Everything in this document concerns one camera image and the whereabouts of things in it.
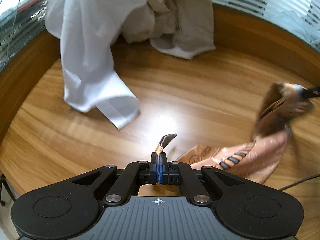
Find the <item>brown fabric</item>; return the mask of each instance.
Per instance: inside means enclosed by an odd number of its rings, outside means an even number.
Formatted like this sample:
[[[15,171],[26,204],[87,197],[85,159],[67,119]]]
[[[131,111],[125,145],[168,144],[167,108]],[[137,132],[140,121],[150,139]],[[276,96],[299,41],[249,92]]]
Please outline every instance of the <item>brown fabric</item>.
[[[193,169],[210,165],[264,183],[280,162],[290,138],[290,121],[313,107],[310,100],[300,100],[303,89],[281,82],[270,87],[259,110],[251,143],[225,148],[199,144],[176,161],[189,163]]]

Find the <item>wooden table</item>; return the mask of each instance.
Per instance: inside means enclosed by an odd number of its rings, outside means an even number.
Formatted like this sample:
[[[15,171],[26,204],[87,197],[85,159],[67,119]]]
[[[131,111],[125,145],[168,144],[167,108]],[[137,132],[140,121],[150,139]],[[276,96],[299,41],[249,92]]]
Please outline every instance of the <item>wooden table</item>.
[[[160,138],[177,133],[169,160],[198,143],[248,142],[262,96],[275,81],[310,86],[267,61],[218,48],[192,61],[147,42],[112,48],[116,71],[141,102],[141,114],[118,131],[98,110],[79,113],[63,101],[61,62],[29,94],[0,148],[0,168],[23,194],[106,164],[149,160]],[[292,140],[266,185],[280,188],[320,173],[320,108],[293,125]],[[320,180],[287,190],[303,205],[299,240],[320,239]],[[166,194],[144,187],[140,194]]]

